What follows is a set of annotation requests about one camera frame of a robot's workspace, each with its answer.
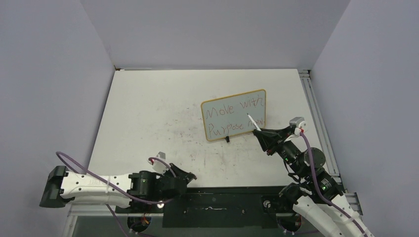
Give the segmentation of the red capped whiteboard marker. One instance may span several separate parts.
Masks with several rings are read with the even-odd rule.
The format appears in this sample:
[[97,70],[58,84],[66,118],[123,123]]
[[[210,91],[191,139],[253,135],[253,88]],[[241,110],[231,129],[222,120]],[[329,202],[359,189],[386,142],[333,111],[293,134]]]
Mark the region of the red capped whiteboard marker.
[[257,124],[257,122],[252,118],[252,116],[250,114],[247,114],[247,116],[249,117],[250,121],[254,125],[255,129],[257,131],[261,131],[261,128],[259,127],[259,125]]

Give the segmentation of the yellow framed whiteboard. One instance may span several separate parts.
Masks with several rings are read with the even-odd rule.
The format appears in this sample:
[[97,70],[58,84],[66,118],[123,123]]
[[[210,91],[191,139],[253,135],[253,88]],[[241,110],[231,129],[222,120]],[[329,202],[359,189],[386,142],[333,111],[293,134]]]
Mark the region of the yellow framed whiteboard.
[[201,112],[207,141],[225,139],[252,132],[255,127],[247,114],[260,128],[266,126],[266,90],[207,100],[201,103]]

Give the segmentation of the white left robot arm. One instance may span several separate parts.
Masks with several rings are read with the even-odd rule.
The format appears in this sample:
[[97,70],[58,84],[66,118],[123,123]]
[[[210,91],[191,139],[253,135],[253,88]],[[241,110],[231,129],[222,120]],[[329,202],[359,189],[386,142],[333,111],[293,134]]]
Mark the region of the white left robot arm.
[[39,203],[44,208],[63,208],[68,203],[108,204],[139,213],[147,205],[163,205],[186,193],[197,176],[174,164],[163,173],[140,171],[99,176],[56,166],[48,175]]

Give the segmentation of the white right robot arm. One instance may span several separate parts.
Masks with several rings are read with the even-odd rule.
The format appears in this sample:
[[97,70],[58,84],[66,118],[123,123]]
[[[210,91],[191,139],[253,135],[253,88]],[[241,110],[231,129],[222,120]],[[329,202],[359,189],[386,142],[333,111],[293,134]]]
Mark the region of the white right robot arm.
[[290,125],[252,133],[268,156],[281,157],[294,180],[279,192],[283,210],[300,215],[325,237],[373,236],[341,185],[324,169],[325,154],[310,145],[304,129]]

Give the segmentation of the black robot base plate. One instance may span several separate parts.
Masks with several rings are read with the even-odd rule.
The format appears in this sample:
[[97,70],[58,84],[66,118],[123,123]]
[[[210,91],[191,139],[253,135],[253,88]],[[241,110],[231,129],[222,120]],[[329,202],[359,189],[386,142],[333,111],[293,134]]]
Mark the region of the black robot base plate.
[[302,218],[293,212],[282,186],[188,188],[187,192],[163,208],[135,202],[132,207],[116,208],[127,214],[129,224],[145,215],[161,217],[164,228],[241,228],[272,229],[281,226],[297,231]]

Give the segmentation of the aluminium frame rail right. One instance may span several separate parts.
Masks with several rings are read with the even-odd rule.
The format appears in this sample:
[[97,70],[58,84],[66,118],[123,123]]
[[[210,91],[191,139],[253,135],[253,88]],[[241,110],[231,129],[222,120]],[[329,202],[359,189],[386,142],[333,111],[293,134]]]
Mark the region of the aluminium frame rail right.
[[298,70],[298,74],[302,83],[304,93],[306,95],[306,99],[308,101],[308,105],[314,121],[314,126],[316,128],[320,140],[320,145],[322,147],[323,152],[325,153],[328,171],[338,183],[342,184],[340,172],[332,149],[332,145],[315,96],[314,88],[310,77],[310,71]]

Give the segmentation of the aluminium frame rail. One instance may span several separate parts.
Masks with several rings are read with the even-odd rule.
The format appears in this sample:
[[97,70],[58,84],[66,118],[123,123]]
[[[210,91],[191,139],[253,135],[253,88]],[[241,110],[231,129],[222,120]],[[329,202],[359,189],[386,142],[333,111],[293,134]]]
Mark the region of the aluminium frame rail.
[[360,216],[363,216],[363,211],[357,193],[344,193],[349,205],[354,211],[357,211]]
[[316,128],[320,140],[320,145],[322,147],[323,152],[325,153],[328,171],[338,183],[342,184],[340,172],[332,149],[332,145],[315,96],[314,88],[310,77],[310,71],[298,70],[298,74],[302,83],[304,93],[306,95],[306,99],[308,101],[308,105],[314,121],[314,126]]

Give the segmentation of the aluminium frame rail front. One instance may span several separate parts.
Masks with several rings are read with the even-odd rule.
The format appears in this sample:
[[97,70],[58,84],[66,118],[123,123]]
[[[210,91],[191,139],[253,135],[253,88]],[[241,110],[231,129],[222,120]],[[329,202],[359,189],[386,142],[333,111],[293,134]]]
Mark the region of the aluminium frame rail front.
[[360,216],[363,216],[363,211],[357,193],[344,193],[349,205],[354,211],[357,211]]

